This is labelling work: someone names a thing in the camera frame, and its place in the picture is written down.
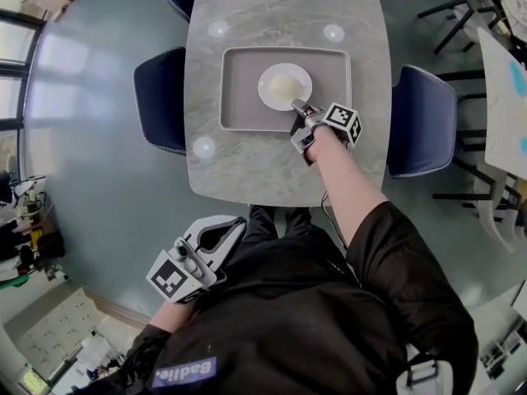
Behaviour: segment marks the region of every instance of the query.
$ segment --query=cable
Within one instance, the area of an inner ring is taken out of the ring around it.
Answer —
[[[324,195],[322,196],[322,200],[320,201],[320,207],[322,208],[322,212],[328,217],[329,222],[331,223],[331,226],[333,227],[335,234],[337,235],[338,239],[340,240],[340,244],[344,247],[344,250],[347,250],[346,243],[344,243],[344,239],[340,236],[340,233],[337,230],[337,227],[333,223],[333,220],[331,219],[331,216],[329,216],[328,212],[326,211],[326,207],[324,206],[324,202],[328,199],[328,191],[326,190],[324,192]]]

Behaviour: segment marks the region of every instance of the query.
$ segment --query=gray floor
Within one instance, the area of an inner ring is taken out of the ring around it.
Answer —
[[[415,14],[444,1],[381,0],[394,83],[404,63],[432,72],[481,67],[478,47],[468,55],[459,51],[466,44],[462,34],[440,57],[433,55],[445,17],[417,22]],[[76,0],[60,22],[46,27],[26,107],[26,173],[49,176],[68,251],[64,269],[94,292],[145,314],[161,303],[144,280],[159,251],[196,218],[247,212],[247,206],[193,194],[185,159],[142,138],[133,69],[185,45],[186,33],[164,0]],[[485,123],[484,103],[465,108],[462,126]],[[459,186],[469,180],[453,166],[418,179],[387,178],[383,189],[414,220],[454,288],[474,307],[527,276],[527,250],[506,254],[473,213],[432,201],[432,191],[454,190],[452,178]],[[330,229],[320,211],[315,223]]]

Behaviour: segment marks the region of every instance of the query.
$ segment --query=person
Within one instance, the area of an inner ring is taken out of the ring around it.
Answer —
[[[279,239],[273,209],[251,207],[226,284],[192,304],[165,303],[120,380],[100,381],[93,393],[390,394],[407,369],[407,344],[448,362],[453,393],[469,392],[478,341],[439,263],[333,130],[320,126],[314,136],[307,156],[345,257],[307,209],[287,211]]]

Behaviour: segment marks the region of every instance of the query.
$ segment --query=marble table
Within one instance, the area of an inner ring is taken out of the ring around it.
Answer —
[[[284,132],[229,132],[218,121],[222,55],[243,46],[337,49],[352,61],[352,105],[364,131],[353,155],[382,185],[391,73],[379,0],[195,0],[187,43],[184,124],[190,186],[233,202],[311,207],[324,184]]]
[[[485,162],[527,179],[527,71],[478,29],[487,85]]]

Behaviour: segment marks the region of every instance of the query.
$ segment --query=sleeve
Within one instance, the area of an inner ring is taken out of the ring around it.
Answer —
[[[468,393],[478,359],[473,320],[412,222],[381,203],[361,223],[346,259],[362,287],[394,311],[407,341],[451,364],[454,394]]]
[[[170,335],[169,332],[148,324],[133,340],[132,348],[126,353],[126,360],[150,358],[149,362],[153,360],[153,368]]]
[[[133,340],[121,368],[103,379],[75,391],[77,395],[115,395],[116,393],[149,393],[145,391],[148,381],[170,333],[147,325]]]

